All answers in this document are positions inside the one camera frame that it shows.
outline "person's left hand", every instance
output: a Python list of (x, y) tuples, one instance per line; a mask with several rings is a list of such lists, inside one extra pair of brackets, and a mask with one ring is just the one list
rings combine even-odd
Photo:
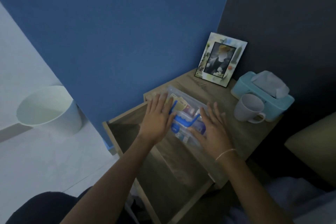
[(157, 94), (148, 102), (146, 114), (140, 126), (138, 137), (148, 140), (152, 145), (164, 138), (176, 115), (175, 112), (169, 115), (173, 98), (165, 104), (166, 99), (167, 93), (164, 93), (161, 98), (160, 94)]

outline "person's right arm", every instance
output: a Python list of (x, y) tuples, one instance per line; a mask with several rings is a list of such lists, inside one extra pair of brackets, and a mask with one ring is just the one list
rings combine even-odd
[(263, 188), (236, 151), (222, 154), (233, 149), (227, 124), (221, 119), (217, 103), (214, 104), (214, 112), (208, 103), (208, 110), (210, 117), (203, 108), (201, 109), (201, 117), (207, 129), (207, 138), (194, 129), (190, 131), (208, 154), (221, 164), (250, 221), (254, 224), (294, 224)]

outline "trash can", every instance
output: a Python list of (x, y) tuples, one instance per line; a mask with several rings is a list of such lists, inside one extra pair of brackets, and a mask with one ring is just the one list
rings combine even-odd
[(26, 97), (16, 111), (19, 122), (70, 137), (82, 127), (78, 108), (64, 86), (45, 87)]

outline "hand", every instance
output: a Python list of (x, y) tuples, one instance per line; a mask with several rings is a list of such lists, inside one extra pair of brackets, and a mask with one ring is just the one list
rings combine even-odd
[(215, 114), (212, 111), (210, 103), (207, 106), (210, 117), (206, 114), (204, 108), (201, 108), (201, 117), (206, 127), (207, 138), (193, 128), (190, 128), (189, 131), (197, 138), (204, 150), (216, 159), (226, 150), (233, 149), (233, 145), (227, 129), (226, 118), (225, 122), (223, 122), (217, 103), (215, 102), (213, 105)]
[(166, 99), (167, 93), (164, 93), (161, 98), (160, 94), (157, 94), (154, 100), (148, 102), (146, 114), (140, 126), (138, 137), (147, 140), (152, 145), (164, 138), (176, 115), (175, 112), (169, 115), (173, 98), (165, 104)]

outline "white tissue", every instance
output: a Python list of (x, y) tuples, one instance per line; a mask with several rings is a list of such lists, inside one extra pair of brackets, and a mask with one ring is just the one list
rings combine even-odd
[(269, 71), (256, 74), (252, 77), (251, 82), (276, 99), (283, 98), (289, 93), (287, 85)]

